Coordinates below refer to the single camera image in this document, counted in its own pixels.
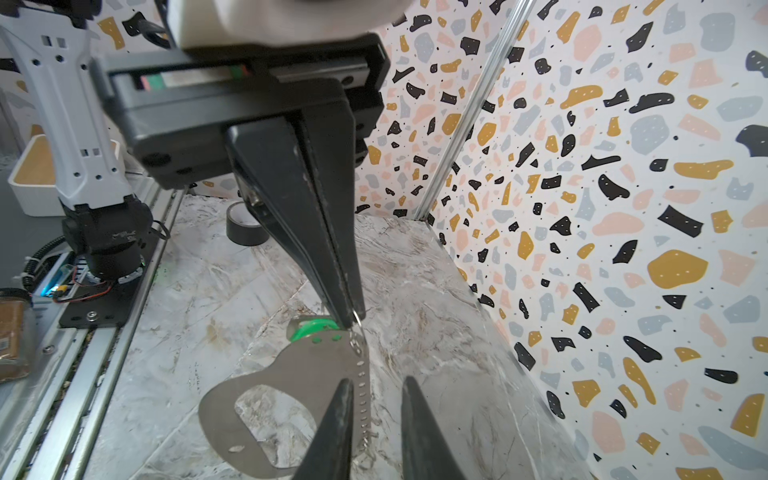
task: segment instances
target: marble surface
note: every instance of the marble surface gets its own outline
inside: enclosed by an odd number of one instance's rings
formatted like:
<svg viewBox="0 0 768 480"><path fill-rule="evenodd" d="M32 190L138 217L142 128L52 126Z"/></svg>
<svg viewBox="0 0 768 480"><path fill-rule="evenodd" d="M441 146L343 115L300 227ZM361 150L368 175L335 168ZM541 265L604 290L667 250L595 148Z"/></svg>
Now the marble surface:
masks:
<svg viewBox="0 0 768 480"><path fill-rule="evenodd" d="M272 240L243 248L226 238L229 202L184 199L86 480L248 478L208 445L197 404L226 378L268 366L288 344L287 323L323 307ZM407 375L467 478L588 478L433 232L402 219L356 220L372 438L353 478L401 478ZM315 425L298 402L261 387L235 408L275 465L299 463Z"/></svg>

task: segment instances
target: gray shape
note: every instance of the gray shape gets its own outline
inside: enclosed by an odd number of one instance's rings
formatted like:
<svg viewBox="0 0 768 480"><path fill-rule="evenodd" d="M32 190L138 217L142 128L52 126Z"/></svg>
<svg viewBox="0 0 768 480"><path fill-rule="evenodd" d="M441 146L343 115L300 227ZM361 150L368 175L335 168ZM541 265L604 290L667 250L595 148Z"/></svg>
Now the gray shape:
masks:
<svg viewBox="0 0 768 480"><path fill-rule="evenodd" d="M425 31L415 38L413 41L413 48L416 49L416 57L422 63L427 63L429 59L432 58L432 53L435 51L435 42L432 41L429 32Z"/></svg>
<svg viewBox="0 0 768 480"><path fill-rule="evenodd" d="M523 336L523 325L520 325L517 322L510 322L508 327L509 327L509 332L512 334L512 336L516 336L518 338Z"/></svg>
<svg viewBox="0 0 768 480"><path fill-rule="evenodd" d="M618 467L611 470L611 478L613 480L637 480L637 477L632 475L627 467Z"/></svg>
<svg viewBox="0 0 768 480"><path fill-rule="evenodd" d="M453 23L451 23L451 31L456 36L459 36L465 28L467 28L467 21L463 18L454 20Z"/></svg>
<svg viewBox="0 0 768 480"><path fill-rule="evenodd" d="M541 39L541 41L533 47L530 52L528 53L528 58L535 58L539 55L542 55L544 53L544 48L547 46L547 38L544 37Z"/></svg>
<svg viewBox="0 0 768 480"><path fill-rule="evenodd" d="M634 300L624 295L624 292L616 286L608 286L603 291L605 292L605 296L607 296L615 306L620 306L622 308L634 306Z"/></svg>
<svg viewBox="0 0 768 480"><path fill-rule="evenodd" d="M624 81L637 80L637 83L643 81L643 71L640 69L640 65L634 61L624 67Z"/></svg>
<svg viewBox="0 0 768 480"><path fill-rule="evenodd" d="M589 453L589 441L587 440L587 437L584 436L583 433L581 433L581 430L576 429L576 440L574 440L574 450L576 450L576 455L578 455L578 458L581 458L582 460L587 459L587 454Z"/></svg>
<svg viewBox="0 0 768 480"><path fill-rule="evenodd" d="M701 19L699 25L701 48L708 51L726 51L733 44L736 34L736 17L732 13L710 13Z"/></svg>
<svg viewBox="0 0 768 480"><path fill-rule="evenodd" d="M513 210L493 210L492 212L493 219L496 220L499 223L504 223L510 218L515 216L515 212Z"/></svg>
<svg viewBox="0 0 768 480"><path fill-rule="evenodd" d="M733 177L730 179L725 194L726 197L733 198L734 200L749 200L752 195L752 190L754 189L755 184L752 182L742 185L738 178Z"/></svg>
<svg viewBox="0 0 768 480"><path fill-rule="evenodd" d="M220 186L221 186L221 187L222 187L224 190L234 190L234 189L236 189L236 188L237 188L237 182L235 181L235 179L234 179L234 178L225 178L225 179L223 179L223 180L222 180L222 181L219 183L219 185L220 185Z"/></svg>
<svg viewBox="0 0 768 480"><path fill-rule="evenodd" d="M538 378L552 387L553 389L557 390L558 386L560 385L560 372L557 373L546 373L541 372L541 375L538 376Z"/></svg>
<svg viewBox="0 0 768 480"><path fill-rule="evenodd" d="M563 117L560 115L555 115L554 118L552 118L552 126L554 127L555 131L558 132L558 135L562 137L562 135L565 133L565 125L563 124Z"/></svg>
<svg viewBox="0 0 768 480"><path fill-rule="evenodd" d="M8 99L8 103L16 108L31 108L32 110L35 109L33 104L29 103L24 98L19 97L17 94L6 91L5 97Z"/></svg>
<svg viewBox="0 0 768 480"><path fill-rule="evenodd" d="M598 353L598 366L602 369L606 369L611 374L611 378L616 378L616 372L614 371L614 360L606 352Z"/></svg>
<svg viewBox="0 0 768 480"><path fill-rule="evenodd" d="M699 300L698 302L694 303L695 306L698 306L702 310L709 310L714 303L712 303L712 300L708 296L705 296L703 299Z"/></svg>
<svg viewBox="0 0 768 480"><path fill-rule="evenodd" d="M573 68L570 65L561 65L560 67L560 85L567 87L571 84L571 72Z"/></svg>
<svg viewBox="0 0 768 480"><path fill-rule="evenodd" d="M760 299L747 295L723 310L723 316L730 323L754 323L760 319Z"/></svg>
<svg viewBox="0 0 768 480"><path fill-rule="evenodd" d="M485 43L485 53L491 53L491 50L493 50L494 45L496 45L496 42L498 41L498 33L493 38L493 40Z"/></svg>
<svg viewBox="0 0 768 480"><path fill-rule="evenodd" d="M649 115L636 120L629 129L632 150L648 155L670 136L670 129L661 115Z"/></svg>
<svg viewBox="0 0 768 480"><path fill-rule="evenodd" d="M616 144L607 140L603 140L597 147L595 147L595 150L602 150L602 151L613 151L616 148Z"/></svg>
<svg viewBox="0 0 768 480"><path fill-rule="evenodd" d="M732 439L720 430L702 425L699 435L720 458L742 470L768 470L768 455Z"/></svg>
<svg viewBox="0 0 768 480"><path fill-rule="evenodd" d="M504 264L504 284L514 290L518 282L518 271L509 263Z"/></svg>
<svg viewBox="0 0 768 480"><path fill-rule="evenodd" d="M606 67L607 65L610 65L611 62L614 60L614 56L615 54L613 52L603 53L602 55L600 55L598 59L594 61L592 68L589 69L589 73L595 73L601 68Z"/></svg>
<svg viewBox="0 0 768 480"><path fill-rule="evenodd" d="M525 131L528 129L528 127L531 126L531 124L538 118L538 115L541 113L541 107L538 105L534 105L531 107L530 110L524 111L520 114L520 118L518 119L518 122L515 124L515 127L512 128L513 131L515 131L518 135L523 135Z"/></svg>
<svg viewBox="0 0 768 480"><path fill-rule="evenodd" d="M400 118L410 118L411 116L411 108L406 103L405 98L401 95L400 96Z"/></svg>
<svg viewBox="0 0 768 480"><path fill-rule="evenodd" d="M379 188L379 178L374 174L367 174L366 180L368 180L368 186L371 188Z"/></svg>
<svg viewBox="0 0 768 480"><path fill-rule="evenodd" d="M736 97L725 100L717 106L717 113L725 121L737 121L754 117L763 106L763 98L754 95L752 97Z"/></svg>
<svg viewBox="0 0 768 480"><path fill-rule="evenodd" d="M541 307L541 321L546 322L547 316L554 313L554 297L551 293L545 293L538 299L538 304Z"/></svg>
<svg viewBox="0 0 768 480"><path fill-rule="evenodd" d="M533 234L536 240L545 240L547 238L547 227L536 227L536 232Z"/></svg>
<svg viewBox="0 0 768 480"><path fill-rule="evenodd" d="M667 10L667 17L664 19L664 29L662 31L665 35L669 35L683 28L685 28L685 12L678 10L676 3Z"/></svg>
<svg viewBox="0 0 768 480"><path fill-rule="evenodd" d="M581 202L579 203L578 211L574 216L576 218L583 218L589 221L589 220L592 220L593 215L594 215L594 204L592 203L592 199L589 197L589 188L585 188L584 194L581 195Z"/></svg>
<svg viewBox="0 0 768 480"><path fill-rule="evenodd" d="M672 323L672 319L666 315L644 316L637 321L637 328L643 335L659 333L665 323Z"/></svg>
<svg viewBox="0 0 768 480"><path fill-rule="evenodd" d="M558 165L558 172L569 172L574 169L574 164L570 160L566 160Z"/></svg>

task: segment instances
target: black tape roll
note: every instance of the black tape roll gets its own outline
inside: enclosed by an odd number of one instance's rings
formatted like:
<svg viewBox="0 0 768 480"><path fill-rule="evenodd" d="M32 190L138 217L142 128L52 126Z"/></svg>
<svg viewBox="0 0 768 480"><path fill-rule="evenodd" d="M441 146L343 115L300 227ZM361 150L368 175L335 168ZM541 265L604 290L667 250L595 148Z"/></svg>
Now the black tape roll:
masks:
<svg viewBox="0 0 768 480"><path fill-rule="evenodd" d="M236 202L227 208L227 237L238 245L253 247L269 240L270 235L243 202Z"/></svg>

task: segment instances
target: white container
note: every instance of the white container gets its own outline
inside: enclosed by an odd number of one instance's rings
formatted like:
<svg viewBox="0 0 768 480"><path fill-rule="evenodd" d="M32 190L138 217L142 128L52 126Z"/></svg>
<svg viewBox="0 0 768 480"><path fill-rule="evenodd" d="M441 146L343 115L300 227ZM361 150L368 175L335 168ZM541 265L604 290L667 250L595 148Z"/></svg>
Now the white container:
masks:
<svg viewBox="0 0 768 480"><path fill-rule="evenodd" d="M120 143L112 140L114 156L118 159L118 169L125 174L125 163ZM21 158L8 178L16 200L22 210L30 217L62 217L64 211L58 201L56 174L48 139L45 135L35 135L29 139Z"/></svg>

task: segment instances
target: terrazzo patterned wallpaper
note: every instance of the terrazzo patterned wallpaper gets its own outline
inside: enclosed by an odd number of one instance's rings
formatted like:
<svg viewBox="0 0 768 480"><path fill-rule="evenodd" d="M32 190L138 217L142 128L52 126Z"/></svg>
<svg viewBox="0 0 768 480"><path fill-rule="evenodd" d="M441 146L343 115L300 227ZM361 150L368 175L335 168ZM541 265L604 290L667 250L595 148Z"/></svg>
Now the terrazzo patterned wallpaper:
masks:
<svg viewBox="0 0 768 480"><path fill-rule="evenodd" d="M533 12L429 222L595 478L768 478L766 2Z"/></svg>
<svg viewBox="0 0 768 480"><path fill-rule="evenodd" d="M137 30L140 19L161 23L152 0L104 0L101 14L88 23L93 55L114 55L150 51L159 47L144 39ZM0 89L2 89L3 108L15 122L16 135L26 144L32 135L44 133L33 98L28 93L27 84L18 72L15 61L5 43L0 40ZM124 141L120 131L106 117L110 137Z"/></svg>
<svg viewBox="0 0 768 480"><path fill-rule="evenodd" d="M412 216L514 5L416 0L403 19L376 31L392 67L385 110L356 170L357 213Z"/></svg>

